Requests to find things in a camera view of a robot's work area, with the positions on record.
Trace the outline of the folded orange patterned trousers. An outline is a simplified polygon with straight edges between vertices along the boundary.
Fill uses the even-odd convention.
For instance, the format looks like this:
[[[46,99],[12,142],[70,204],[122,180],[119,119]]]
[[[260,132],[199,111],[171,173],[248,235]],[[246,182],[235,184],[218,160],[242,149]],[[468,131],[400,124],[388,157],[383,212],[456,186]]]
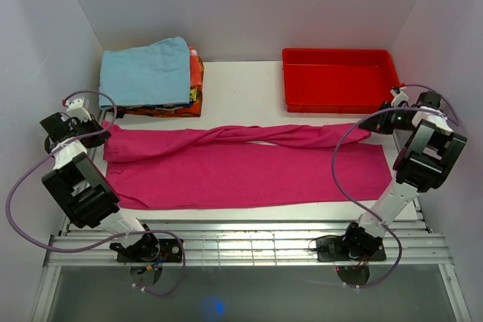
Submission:
[[[202,88],[204,63],[193,47],[190,53],[190,94],[189,102],[177,105],[157,106],[118,106],[117,118],[126,115],[141,115],[153,118],[198,118],[202,114]]]

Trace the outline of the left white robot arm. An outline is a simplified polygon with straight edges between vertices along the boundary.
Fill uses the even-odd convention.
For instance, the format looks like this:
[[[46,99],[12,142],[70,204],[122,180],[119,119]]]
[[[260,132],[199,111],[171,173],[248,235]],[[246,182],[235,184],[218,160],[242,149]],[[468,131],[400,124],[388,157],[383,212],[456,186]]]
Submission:
[[[159,259],[161,247],[147,225],[126,216],[119,198],[88,157],[88,150],[103,145],[111,134],[91,115],[85,118],[57,112],[40,121],[47,132],[45,150],[54,154],[54,168],[42,177],[44,187],[78,228],[110,233],[111,250],[133,262]]]

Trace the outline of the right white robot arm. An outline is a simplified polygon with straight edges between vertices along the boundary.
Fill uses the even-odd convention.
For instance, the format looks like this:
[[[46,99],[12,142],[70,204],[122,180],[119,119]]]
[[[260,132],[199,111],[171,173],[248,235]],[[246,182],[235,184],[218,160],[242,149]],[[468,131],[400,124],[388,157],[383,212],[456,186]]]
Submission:
[[[405,130],[411,135],[392,166],[395,175],[386,190],[347,227],[340,248],[349,259],[368,260],[380,252],[389,225],[409,202],[441,187],[467,143],[441,110],[440,94],[422,92],[412,106],[404,86],[393,87],[391,94],[392,101],[384,102],[358,128],[385,135]]]

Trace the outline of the pink trousers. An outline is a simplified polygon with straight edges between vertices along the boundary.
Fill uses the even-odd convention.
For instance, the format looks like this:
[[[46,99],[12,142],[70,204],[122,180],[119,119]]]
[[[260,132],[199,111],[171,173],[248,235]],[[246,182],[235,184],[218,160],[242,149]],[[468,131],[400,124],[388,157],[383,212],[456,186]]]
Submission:
[[[375,200],[392,174],[370,133],[349,124],[125,130],[104,146],[123,207],[182,210]]]

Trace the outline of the aluminium rail frame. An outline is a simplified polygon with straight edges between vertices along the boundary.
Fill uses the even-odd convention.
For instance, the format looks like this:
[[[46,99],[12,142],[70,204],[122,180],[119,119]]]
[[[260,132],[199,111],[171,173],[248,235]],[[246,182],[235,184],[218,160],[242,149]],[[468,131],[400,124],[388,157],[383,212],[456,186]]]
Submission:
[[[204,119],[156,121],[154,118],[126,118],[126,128],[211,127]],[[307,251],[309,239],[332,233],[342,234],[349,221],[362,212],[350,201],[311,203],[280,207],[219,210],[127,210],[151,228],[171,230],[184,238],[188,266],[333,266],[317,263]],[[423,214],[420,200],[409,202],[392,224],[403,246],[403,265],[435,265],[442,278],[456,321],[471,321],[454,270],[454,261],[444,235],[433,233]],[[65,221],[60,236],[53,237],[61,247],[81,247],[106,237],[99,230],[81,230]],[[124,267],[114,253],[102,246],[84,254],[48,253],[31,321],[48,321],[63,267]]]

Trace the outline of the red plastic tray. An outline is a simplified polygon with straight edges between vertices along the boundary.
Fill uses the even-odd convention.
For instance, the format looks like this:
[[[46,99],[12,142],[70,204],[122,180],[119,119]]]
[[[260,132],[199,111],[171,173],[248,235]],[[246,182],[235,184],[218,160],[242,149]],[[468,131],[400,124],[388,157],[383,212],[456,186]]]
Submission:
[[[285,48],[282,71],[292,113],[371,114],[401,85],[382,49]]]

